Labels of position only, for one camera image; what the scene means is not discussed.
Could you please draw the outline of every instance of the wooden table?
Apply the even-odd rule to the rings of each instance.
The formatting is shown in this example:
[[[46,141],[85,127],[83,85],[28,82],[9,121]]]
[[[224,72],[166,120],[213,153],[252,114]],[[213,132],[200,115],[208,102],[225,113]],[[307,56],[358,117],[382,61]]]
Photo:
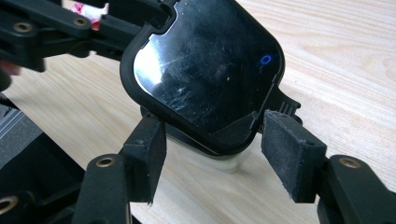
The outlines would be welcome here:
[[[396,190],[396,2],[239,0],[279,41],[280,88],[303,107],[304,126],[371,165]],[[117,153],[140,120],[120,83],[119,63],[59,56],[24,70],[5,92],[78,164]],[[294,204],[261,154],[212,161],[168,140],[154,205],[132,204],[145,223],[318,223],[314,204]]]

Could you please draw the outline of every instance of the gray carpet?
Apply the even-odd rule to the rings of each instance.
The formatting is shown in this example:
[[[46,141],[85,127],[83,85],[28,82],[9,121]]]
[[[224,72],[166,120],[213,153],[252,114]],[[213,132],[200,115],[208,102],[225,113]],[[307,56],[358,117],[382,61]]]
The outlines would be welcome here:
[[[42,131],[21,111],[0,105],[0,169]]]

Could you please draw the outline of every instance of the black fabric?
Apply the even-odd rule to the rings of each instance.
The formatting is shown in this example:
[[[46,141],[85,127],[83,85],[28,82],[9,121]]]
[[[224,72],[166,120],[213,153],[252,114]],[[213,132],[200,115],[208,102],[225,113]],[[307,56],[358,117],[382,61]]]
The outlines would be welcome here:
[[[82,181],[84,170],[42,133],[0,170],[0,194],[28,190],[40,201]]]

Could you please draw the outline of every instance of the blue light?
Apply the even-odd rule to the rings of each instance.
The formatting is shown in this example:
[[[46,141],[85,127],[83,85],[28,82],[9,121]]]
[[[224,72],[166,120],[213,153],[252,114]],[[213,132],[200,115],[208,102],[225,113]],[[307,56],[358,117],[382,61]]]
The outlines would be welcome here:
[[[268,63],[271,62],[271,60],[272,60],[272,57],[271,57],[270,55],[266,54],[266,55],[264,55],[264,56],[262,57],[262,59],[260,60],[260,63],[261,63],[262,65],[267,65]]]

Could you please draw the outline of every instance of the red and white wrapper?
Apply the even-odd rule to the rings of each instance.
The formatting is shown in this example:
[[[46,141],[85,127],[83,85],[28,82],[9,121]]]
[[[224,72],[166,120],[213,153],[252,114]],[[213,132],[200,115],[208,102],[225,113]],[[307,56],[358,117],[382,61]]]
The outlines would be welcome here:
[[[99,21],[102,15],[107,14],[108,3],[105,4],[104,8],[92,7],[83,3],[75,3],[70,10],[90,20],[93,30],[99,30]]]

